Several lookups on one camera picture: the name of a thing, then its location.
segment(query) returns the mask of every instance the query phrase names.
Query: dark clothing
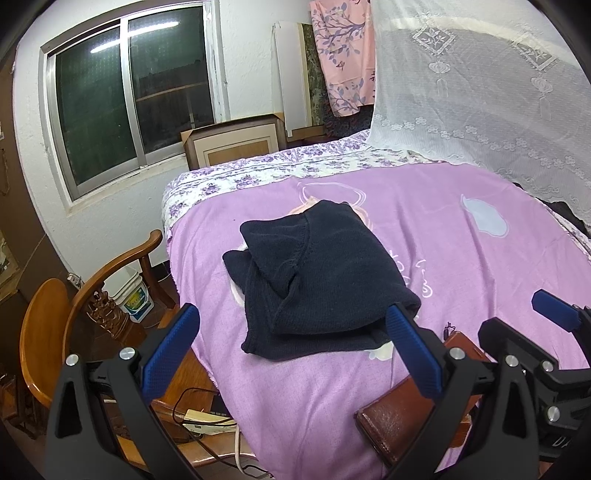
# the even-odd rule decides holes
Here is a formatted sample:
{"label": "dark clothing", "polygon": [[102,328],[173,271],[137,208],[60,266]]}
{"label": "dark clothing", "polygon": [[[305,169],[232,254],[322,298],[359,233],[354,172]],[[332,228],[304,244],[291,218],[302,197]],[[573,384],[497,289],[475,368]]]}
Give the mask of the dark clothing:
{"label": "dark clothing", "polygon": [[395,302],[421,301],[396,263],[346,203],[322,200],[298,215],[245,222],[248,250],[223,255],[245,296],[246,353],[286,360],[375,349],[389,341]]}

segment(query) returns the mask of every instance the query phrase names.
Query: wooden chair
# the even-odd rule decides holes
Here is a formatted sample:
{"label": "wooden chair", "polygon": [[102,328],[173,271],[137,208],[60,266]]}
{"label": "wooden chair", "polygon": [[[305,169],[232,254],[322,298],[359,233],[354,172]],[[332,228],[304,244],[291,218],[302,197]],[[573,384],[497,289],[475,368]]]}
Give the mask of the wooden chair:
{"label": "wooden chair", "polygon": [[[25,382],[42,405],[47,408],[51,405],[61,367],[70,354],[69,339],[73,322],[81,312],[88,314],[91,319],[110,332],[122,346],[138,346],[146,337],[143,327],[131,322],[129,315],[124,313],[103,291],[105,280],[119,268],[139,260],[150,295],[166,307],[159,327],[166,326],[172,320],[178,305],[156,281],[148,258],[148,254],[161,241],[160,231],[151,232],[146,243],[118,256],[93,275],[71,303],[66,286],[56,278],[47,280],[37,290],[22,323],[20,358]],[[153,409],[162,421],[173,423],[173,406],[188,387],[213,388],[207,373],[192,351],[189,351],[183,359],[165,395],[152,402]],[[187,408],[209,411],[212,398],[212,393],[197,392],[191,395],[187,393],[177,410],[181,413],[185,413]],[[133,442],[121,437],[118,437],[118,440],[127,459],[145,469],[145,463]],[[233,433],[206,436],[202,441],[221,458],[234,456]],[[241,456],[254,458],[246,441],[242,439],[241,443],[243,445]],[[183,443],[179,448],[193,466],[203,466],[215,461],[215,458],[197,442]]]}

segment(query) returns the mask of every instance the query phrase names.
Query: chair armrest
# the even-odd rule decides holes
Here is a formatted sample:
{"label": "chair armrest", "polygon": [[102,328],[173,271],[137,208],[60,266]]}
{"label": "chair armrest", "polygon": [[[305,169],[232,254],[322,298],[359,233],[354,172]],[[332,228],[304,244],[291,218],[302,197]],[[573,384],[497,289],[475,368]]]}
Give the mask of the chair armrest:
{"label": "chair armrest", "polygon": [[109,263],[107,263],[103,268],[101,268],[97,273],[92,275],[92,277],[84,283],[83,287],[78,291],[74,299],[72,300],[72,310],[70,311],[70,315],[68,317],[66,323],[66,331],[63,338],[62,343],[62,357],[65,359],[69,354],[69,345],[70,345],[70,335],[72,334],[72,327],[76,317],[82,311],[84,306],[87,304],[89,299],[95,295],[96,292],[103,293],[102,288],[105,285],[105,280],[109,278],[113,273],[115,273],[120,268],[130,264],[135,260],[140,260],[143,258],[148,258],[148,254],[153,252],[156,247],[162,242],[162,232],[160,230],[153,230],[150,233],[150,238],[148,238],[147,242],[144,242],[138,247],[135,247],[124,254],[114,258]]}

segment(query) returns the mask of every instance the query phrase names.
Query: white lace curtain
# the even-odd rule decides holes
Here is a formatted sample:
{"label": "white lace curtain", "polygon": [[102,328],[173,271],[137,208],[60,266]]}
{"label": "white lace curtain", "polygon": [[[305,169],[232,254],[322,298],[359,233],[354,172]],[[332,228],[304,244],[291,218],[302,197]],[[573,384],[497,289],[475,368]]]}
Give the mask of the white lace curtain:
{"label": "white lace curtain", "polygon": [[591,85],[527,0],[374,0],[369,143],[472,163],[591,225]]}

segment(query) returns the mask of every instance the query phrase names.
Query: window frame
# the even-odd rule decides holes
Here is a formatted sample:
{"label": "window frame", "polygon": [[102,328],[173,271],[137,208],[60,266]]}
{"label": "window frame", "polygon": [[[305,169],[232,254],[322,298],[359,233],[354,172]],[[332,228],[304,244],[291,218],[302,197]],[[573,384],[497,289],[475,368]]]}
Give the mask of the window frame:
{"label": "window frame", "polygon": [[[42,81],[44,85],[44,94],[47,99],[47,110],[44,119],[44,127],[49,133],[48,137],[53,140],[57,164],[65,187],[74,201],[80,197],[92,192],[128,173],[141,170],[147,166],[168,160],[178,155],[184,154],[183,143],[180,141],[160,148],[150,153],[145,153],[144,145],[139,129],[139,120],[135,107],[135,98],[133,93],[131,62],[129,58],[129,37],[128,24],[130,20],[145,17],[160,12],[191,8],[203,8],[203,30],[206,46],[207,72],[209,80],[209,92],[212,101],[213,117],[216,123],[229,119],[228,93],[226,91],[225,72],[223,70],[223,55],[221,49],[221,34],[219,29],[219,8],[217,0],[200,0],[191,2],[182,2],[170,4],[165,0],[142,2],[143,8],[137,4],[128,5],[120,9],[107,12],[99,17],[84,22],[68,30],[64,34],[56,37],[41,48],[44,58],[44,68],[42,68]],[[68,161],[66,145],[61,130],[61,122],[57,103],[57,84],[56,84],[56,57],[70,47],[86,41],[95,35],[107,30],[119,28],[119,52],[121,57],[121,75],[123,91],[125,97],[125,107],[131,130],[131,137],[134,143],[136,157],[114,166],[109,170],[99,173],[89,180],[76,184],[72,167]]]}

